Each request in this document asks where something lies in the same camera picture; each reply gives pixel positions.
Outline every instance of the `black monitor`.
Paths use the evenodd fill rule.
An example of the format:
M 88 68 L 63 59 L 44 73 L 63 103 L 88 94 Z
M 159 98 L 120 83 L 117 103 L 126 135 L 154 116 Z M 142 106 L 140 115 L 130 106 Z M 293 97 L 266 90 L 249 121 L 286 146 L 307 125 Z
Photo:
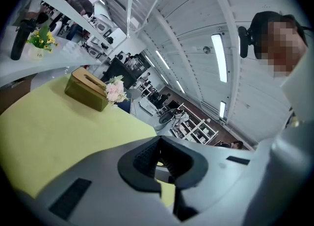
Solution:
M 174 109 L 174 108 L 178 108 L 180 105 L 179 105 L 179 103 L 177 103 L 176 101 L 171 101 L 169 104 L 168 104 L 168 107 L 170 108 L 170 109 Z
M 134 83 L 136 83 L 136 78 L 118 58 L 114 58 L 108 70 L 103 72 L 104 76 L 101 81 L 107 82 L 115 76 L 123 76 L 123 85 L 126 89 L 129 89 Z

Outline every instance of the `yellow tablecloth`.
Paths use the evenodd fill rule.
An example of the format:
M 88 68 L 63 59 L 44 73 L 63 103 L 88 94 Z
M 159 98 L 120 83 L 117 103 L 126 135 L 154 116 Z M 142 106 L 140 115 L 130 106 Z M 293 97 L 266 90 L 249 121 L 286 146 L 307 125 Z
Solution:
M 0 116 L 0 164 L 11 184 L 33 197 L 94 152 L 156 136 L 120 108 L 98 112 L 65 95 L 67 81 L 46 83 Z

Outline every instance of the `green leaf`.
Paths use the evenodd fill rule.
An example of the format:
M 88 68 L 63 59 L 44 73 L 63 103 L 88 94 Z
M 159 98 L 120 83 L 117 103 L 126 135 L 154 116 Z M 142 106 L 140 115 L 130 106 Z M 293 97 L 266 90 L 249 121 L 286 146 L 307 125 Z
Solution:
M 39 37 L 44 41 L 47 42 L 48 41 L 48 36 L 47 33 L 49 32 L 49 27 L 47 25 L 43 26 L 42 28 L 40 28 L 39 30 Z

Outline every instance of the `gray shirt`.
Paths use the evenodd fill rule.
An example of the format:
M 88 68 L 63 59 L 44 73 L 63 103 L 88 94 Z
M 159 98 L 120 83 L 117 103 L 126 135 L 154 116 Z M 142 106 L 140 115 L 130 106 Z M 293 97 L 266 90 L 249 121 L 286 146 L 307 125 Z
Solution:
M 94 12 L 94 6 L 89 0 L 69 0 L 69 4 L 78 13 L 85 10 L 86 14 L 90 17 Z

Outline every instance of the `ceiling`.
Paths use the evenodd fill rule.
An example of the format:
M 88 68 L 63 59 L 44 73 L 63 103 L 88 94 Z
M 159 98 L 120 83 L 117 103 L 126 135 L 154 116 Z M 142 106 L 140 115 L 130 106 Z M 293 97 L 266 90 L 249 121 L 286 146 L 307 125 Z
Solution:
M 105 2 L 113 21 L 126 33 L 128 0 Z M 238 55 L 236 29 L 241 25 L 248 28 L 253 16 L 261 11 L 293 14 L 300 24 L 309 26 L 294 0 L 133 0 L 131 7 L 131 18 L 140 27 L 144 24 L 137 34 L 147 44 L 144 52 L 156 71 L 180 91 L 178 80 L 186 92 L 182 95 L 200 108 L 205 102 L 219 110 L 224 101 L 228 126 L 253 143 L 275 135 L 290 109 L 280 89 L 284 78 L 274 78 L 270 68 L 255 59 L 252 48 L 247 58 Z M 217 33 L 222 34 L 227 83 L 220 81 L 211 41 Z M 211 48 L 210 54 L 203 53 L 204 46 Z

